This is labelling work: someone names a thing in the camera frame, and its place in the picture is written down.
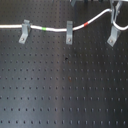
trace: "black metal surface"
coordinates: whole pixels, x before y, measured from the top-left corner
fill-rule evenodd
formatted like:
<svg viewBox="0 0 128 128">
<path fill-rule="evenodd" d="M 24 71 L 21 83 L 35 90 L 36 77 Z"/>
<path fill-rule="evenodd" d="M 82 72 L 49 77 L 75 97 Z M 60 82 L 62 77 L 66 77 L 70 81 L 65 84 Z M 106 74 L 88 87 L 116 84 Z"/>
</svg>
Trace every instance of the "black metal surface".
<svg viewBox="0 0 128 128">
<path fill-rule="evenodd" d="M 121 10 L 122 26 L 128 18 Z M 1 0 L 0 24 L 66 27 L 80 25 L 108 2 Z M 74 32 L 72 46 L 65 33 L 32 30 L 25 45 L 20 29 L 0 30 L 0 128 L 127 128 L 128 32 L 112 48 L 110 14 Z"/>
</svg>

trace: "white wire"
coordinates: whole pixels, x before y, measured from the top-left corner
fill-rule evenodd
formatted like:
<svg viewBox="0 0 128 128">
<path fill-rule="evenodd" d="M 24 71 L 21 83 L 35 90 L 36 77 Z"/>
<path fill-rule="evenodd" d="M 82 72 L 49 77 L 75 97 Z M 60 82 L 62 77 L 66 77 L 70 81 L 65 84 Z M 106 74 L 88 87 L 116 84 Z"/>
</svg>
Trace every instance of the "white wire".
<svg viewBox="0 0 128 128">
<path fill-rule="evenodd" d="M 79 29 L 81 29 L 81 28 L 83 28 L 83 27 L 84 27 L 84 24 L 82 24 L 82 25 L 80 25 L 80 26 L 77 26 L 77 27 L 74 27 L 74 28 L 73 28 L 73 31 L 79 30 Z"/>
<path fill-rule="evenodd" d="M 99 18 L 100 16 L 102 16 L 104 13 L 106 12 L 111 12 L 111 9 L 105 9 L 104 11 L 102 11 L 100 14 L 98 14 L 97 16 L 95 16 L 94 18 L 92 18 L 91 20 L 88 21 L 88 24 L 92 23 L 93 21 L 95 21 L 97 18 Z M 73 31 L 75 30 L 79 30 L 81 28 L 84 27 L 84 24 L 79 25 L 77 27 L 73 28 Z M 0 28 L 22 28 L 22 25 L 0 25 Z M 38 30 L 42 30 L 41 26 L 35 26 L 35 25 L 31 25 L 32 29 L 38 29 Z M 52 32 L 66 32 L 67 29 L 66 28 L 61 28 L 61 29 L 55 29 L 55 28 L 46 28 L 46 31 L 52 31 Z"/>
<path fill-rule="evenodd" d="M 66 32 L 67 29 L 66 28 L 59 28 L 59 29 L 56 29 L 56 28 L 46 28 L 46 31 L 51 31 L 51 32 Z"/>
<path fill-rule="evenodd" d="M 22 25 L 0 25 L 0 28 L 22 28 Z"/>
<path fill-rule="evenodd" d="M 31 28 L 32 28 L 32 29 L 42 30 L 42 27 L 41 27 L 41 26 L 31 25 Z"/>
<path fill-rule="evenodd" d="M 115 23 L 115 21 L 113 21 L 113 25 L 114 25 L 117 29 L 119 29 L 119 30 L 121 30 L 121 31 L 125 31 L 125 30 L 128 29 L 128 25 L 127 25 L 126 27 L 120 27 L 120 26 L 118 26 L 118 25 Z"/>
<path fill-rule="evenodd" d="M 92 23 L 94 20 L 96 20 L 97 18 L 101 17 L 106 12 L 112 12 L 112 10 L 111 9 L 105 9 L 100 14 L 98 14 L 97 16 L 95 16 L 94 18 L 92 18 L 91 20 L 89 20 L 88 21 L 88 24 Z"/>
<path fill-rule="evenodd" d="M 97 18 L 99 18 L 100 16 L 102 16 L 103 14 L 105 14 L 106 12 L 111 12 L 111 9 L 105 9 L 104 11 L 102 11 L 100 14 L 98 14 L 97 16 L 95 16 L 93 19 L 91 19 L 90 21 L 88 21 L 88 24 L 90 24 L 91 22 L 95 21 Z M 73 31 L 75 30 L 79 30 L 81 28 L 84 27 L 84 24 L 79 25 L 77 27 L 73 28 Z M 31 26 L 31 28 L 33 29 L 39 29 L 42 30 L 42 27 L 40 26 Z M 61 29 L 56 29 L 56 28 L 46 28 L 46 31 L 52 31 L 52 32 L 66 32 L 67 29 L 66 28 L 61 28 Z"/>
</svg>

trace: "wire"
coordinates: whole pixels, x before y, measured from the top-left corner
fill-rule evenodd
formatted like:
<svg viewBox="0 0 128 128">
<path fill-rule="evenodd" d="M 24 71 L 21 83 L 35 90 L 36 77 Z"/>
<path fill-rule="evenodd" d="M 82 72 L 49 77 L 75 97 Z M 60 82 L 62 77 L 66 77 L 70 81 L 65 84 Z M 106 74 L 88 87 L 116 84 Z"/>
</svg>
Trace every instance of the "wire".
<svg viewBox="0 0 128 128">
<path fill-rule="evenodd" d="M 0 28 L 22 28 L 22 25 L 0 25 Z"/>
<path fill-rule="evenodd" d="M 119 30 L 121 30 L 121 31 L 125 31 L 125 30 L 128 29 L 128 25 L 127 25 L 126 27 L 120 27 L 120 26 L 118 26 L 118 25 L 115 23 L 115 21 L 113 21 L 113 25 L 114 25 L 117 29 L 119 29 Z"/>
<path fill-rule="evenodd" d="M 87 26 L 88 24 L 94 22 L 96 19 L 98 19 L 99 17 L 101 17 L 103 14 L 105 14 L 106 12 L 112 12 L 111 9 L 105 9 L 104 11 L 102 11 L 101 13 L 99 13 L 97 16 L 95 16 L 94 18 L 92 18 L 91 20 L 89 20 L 88 22 L 74 27 L 73 31 L 79 30 L 85 26 Z M 0 28 L 22 28 L 22 25 L 0 25 Z M 52 31 L 52 32 L 66 32 L 67 28 L 47 28 L 47 27 L 41 27 L 41 26 L 35 26 L 35 25 L 31 25 L 32 29 L 38 29 L 38 30 L 43 30 L 43 31 Z"/>
<path fill-rule="evenodd" d="M 106 12 L 112 12 L 112 10 L 111 9 L 105 9 L 100 14 L 98 14 L 97 16 L 95 16 L 94 18 L 92 18 L 91 20 L 89 20 L 88 22 L 86 22 L 86 23 L 84 23 L 84 24 L 82 24 L 80 26 L 74 27 L 73 28 L 73 31 L 79 30 L 79 29 L 87 26 L 88 24 L 92 23 L 93 21 L 95 21 L 96 19 L 98 19 L 99 17 L 101 17 Z M 33 26 L 32 25 L 31 28 L 41 30 L 41 27 L 40 26 Z M 52 32 L 66 32 L 67 31 L 66 28 L 55 29 L 55 28 L 47 28 L 47 27 L 46 28 L 45 27 L 42 27 L 42 30 L 44 30 L 44 31 L 52 31 Z"/>
</svg>

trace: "metal bracket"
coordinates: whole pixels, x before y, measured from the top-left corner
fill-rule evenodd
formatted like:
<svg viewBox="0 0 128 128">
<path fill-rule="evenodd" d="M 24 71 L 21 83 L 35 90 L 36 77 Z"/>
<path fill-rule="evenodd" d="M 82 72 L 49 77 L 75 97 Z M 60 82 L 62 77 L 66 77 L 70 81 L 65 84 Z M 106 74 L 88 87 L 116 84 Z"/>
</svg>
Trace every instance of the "metal bracket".
<svg viewBox="0 0 128 128">
<path fill-rule="evenodd" d="M 74 7 L 76 1 L 77 1 L 77 0 L 72 0 L 72 1 L 71 1 L 71 5 L 72 5 L 72 7 Z"/>
<path fill-rule="evenodd" d="M 111 23 L 113 23 L 113 21 L 116 22 L 116 18 L 118 16 L 120 8 L 122 6 L 122 1 L 119 1 L 115 8 L 113 6 L 113 3 L 114 3 L 114 0 L 110 0 L 111 9 L 112 9 Z M 120 30 L 118 30 L 115 26 L 112 26 L 112 28 L 111 28 L 111 35 L 110 35 L 110 37 L 109 37 L 109 39 L 107 41 L 112 47 L 116 43 L 120 33 L 121 33 Z"/>
<path fill-rule="evenodd" d="M 31 24 L 29 20 L 24 20 L 24 24 L 22 24 L 22 35 L 20 37 L 19 43 L 25 44 L 27 37 L 31 30 Z"/>
<path fill-rule="evenodd" d="M 121 31 L 118 30 L 115 26 L 112 26 L 112 29 L 111 29 L 111 36 L 109 37 L 108 39 L 108 43 L 113 47 L 114 44 L 116 43 L 119 35 L 120 35 Z"/>
<path fill-rule="evenodd" d="M 72 45 L 73 22 L 67 21 L 66 44 Z"/>
</svg>

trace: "screw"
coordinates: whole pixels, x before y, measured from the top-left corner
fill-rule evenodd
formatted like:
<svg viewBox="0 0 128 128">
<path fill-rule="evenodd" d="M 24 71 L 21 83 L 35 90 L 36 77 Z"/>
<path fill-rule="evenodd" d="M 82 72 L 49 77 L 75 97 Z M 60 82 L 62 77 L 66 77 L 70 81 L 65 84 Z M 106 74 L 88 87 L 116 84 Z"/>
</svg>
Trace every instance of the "screw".
<svg viewBox="0 0 128 128">
<path fill-rule="evenodd" d="M 113 43 L 113 40 L 110 40 L 110 43 Z"/>
<path fill-rule="evenodd" d="M 24 41 L 24 38 L 21 38 L 21 41 Z"/>
<path fill-rule="evenodd" d="M 68 42 L 71 42 L 71 38 L 68 38 Z"/>
</svg>

